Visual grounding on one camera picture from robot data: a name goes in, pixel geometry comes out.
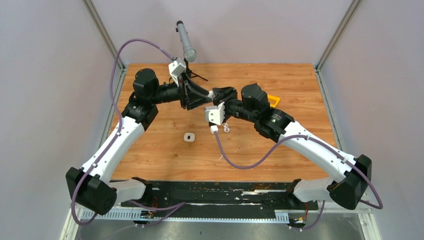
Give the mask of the white gold-trimmed earbud case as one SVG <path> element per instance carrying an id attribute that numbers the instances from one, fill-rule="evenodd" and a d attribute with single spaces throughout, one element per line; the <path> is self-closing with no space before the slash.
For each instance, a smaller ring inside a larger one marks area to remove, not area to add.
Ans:
<path id="1" fill-rule="evenodd" d="M 196 139 L 196 135 L 192 132 L 186 132 L 183 135 L 183 140 L 187 143 L 193 143 Z"/>

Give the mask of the white oval earbud case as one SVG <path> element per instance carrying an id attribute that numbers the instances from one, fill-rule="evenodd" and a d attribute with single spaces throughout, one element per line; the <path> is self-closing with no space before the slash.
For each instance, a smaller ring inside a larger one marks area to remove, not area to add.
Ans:
<path id="1" fill-rule="evenodd" d="M 213 99 L 214 99 L 214 97 L 215 97 L 215 94 L 214 94 L 212 91 L 210 91 L 210 92 L 209 92 L 209 94 L 208 94 L 208 97 L 209 97 L 211 100 L 213 100 Z"/>

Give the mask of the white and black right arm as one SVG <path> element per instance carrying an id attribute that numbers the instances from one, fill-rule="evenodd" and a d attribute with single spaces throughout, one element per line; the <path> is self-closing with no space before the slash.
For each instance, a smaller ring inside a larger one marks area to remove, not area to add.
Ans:
<path id="1" fill-rule="evenodd" d="M 213 106 L 205 117 L 213 134 L 230 117 L 253 123 L 255 130 L 275 145 L 265 156 L 246 169 L 260 165 L 279 146 L 295 150 L 327 174 L 316 180 L 295 179 L 285 195 L 286 204 L 298 209 L 310 201 L 333 201 L 347 210 L 355 210 L 370 187 L 372 161 L 364 154 L 354 156 L 339 150 L 312 134 L 286 112 L 272 107 L 268 95 L 256 84 L 242 88 L 241 99 L 233 87 L 213 88 L 209 93 Z"/>

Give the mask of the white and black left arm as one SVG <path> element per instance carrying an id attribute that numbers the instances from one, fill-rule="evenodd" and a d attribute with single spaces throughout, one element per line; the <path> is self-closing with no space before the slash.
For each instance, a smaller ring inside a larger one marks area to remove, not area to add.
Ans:
<path id="1" fill-rule="evenodd" d="M 132 177 L 111 182 L 111 178 L 129 148 L 156 118 L 158 104 L 177 101 L 189 111 L 212 102 L 213 91 L 193 82 L 185 71 L 175 77 L 173 83 L 160 84 L 150 68 L 135 74 L 133 92 L 123 112 L 118 114 L 117 126 L 87 162 L 80 168 L 71 167 L 65 175 L 74 212 L 77 204 L 105 215 L 122 202 L 135 200 L 142 207 L 152 203 L 153 193 L 146 180 Z"/>

